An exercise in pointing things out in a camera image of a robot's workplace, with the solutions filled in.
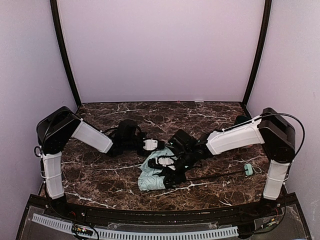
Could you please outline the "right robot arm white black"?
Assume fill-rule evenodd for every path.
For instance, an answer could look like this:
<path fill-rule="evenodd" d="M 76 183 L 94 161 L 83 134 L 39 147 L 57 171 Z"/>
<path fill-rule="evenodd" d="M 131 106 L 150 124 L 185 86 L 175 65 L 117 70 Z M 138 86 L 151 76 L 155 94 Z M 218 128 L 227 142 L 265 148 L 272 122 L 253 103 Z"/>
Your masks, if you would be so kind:
<path fill-rule="evenodd" d="M 186 171 L 202 159 L 242 147 L 262 145 L 270 158 L 262 197 L 275 201 L 287 180 L 294 159 L 301 150 L 296 147 L 296 130 L 286 120 L 289 116 L 267 107 L 262 114 L 252 119 L 205 133 L 200 139 L 179 129 L 168 141 L 177 159 L 173 162 L 174 169 L 165 174 L 164 186 L 172 188 L 184 183 Z"/>

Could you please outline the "mint green folding umbrella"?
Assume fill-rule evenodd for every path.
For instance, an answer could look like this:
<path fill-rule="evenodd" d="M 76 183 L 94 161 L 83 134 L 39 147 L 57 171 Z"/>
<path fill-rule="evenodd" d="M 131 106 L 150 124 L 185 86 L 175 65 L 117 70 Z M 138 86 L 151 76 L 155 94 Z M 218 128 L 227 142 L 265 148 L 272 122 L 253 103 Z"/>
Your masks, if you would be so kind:
<path fill-rule="evenodd" d="M 176 162 L 180 153 L 174 153 L 173 148 L 167 146 L 165 146 L 164 149 L 153 151 L 140 166 L 141 173 L 137 180 L 140 191 L 172 189 L 180 185 L 172 185 L 174 170 L 168 167 L 154 169 L 148 166 L 148 160 L 159 156 L 173 157 Z"/>

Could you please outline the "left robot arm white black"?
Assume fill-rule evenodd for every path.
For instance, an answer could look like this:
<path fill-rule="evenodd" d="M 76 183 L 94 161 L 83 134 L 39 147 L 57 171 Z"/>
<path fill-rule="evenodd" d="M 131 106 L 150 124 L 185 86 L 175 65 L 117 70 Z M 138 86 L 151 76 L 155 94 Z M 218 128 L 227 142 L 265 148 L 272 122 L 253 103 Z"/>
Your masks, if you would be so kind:
<path fill-rule="evenodd" d="M 100 130 L 63 106 L 42 119 L 36 126 L 38 145 L 34 155 L 41 160 L 41 176 L 45 190 L 52 200 L 63 198 L 62 153 L 71 140 L 79 141 L 100 153 L 116 157 L 127 151 L 146 156 L 155 149 L 131 119 L 122 120 L 116 127 Z"/>

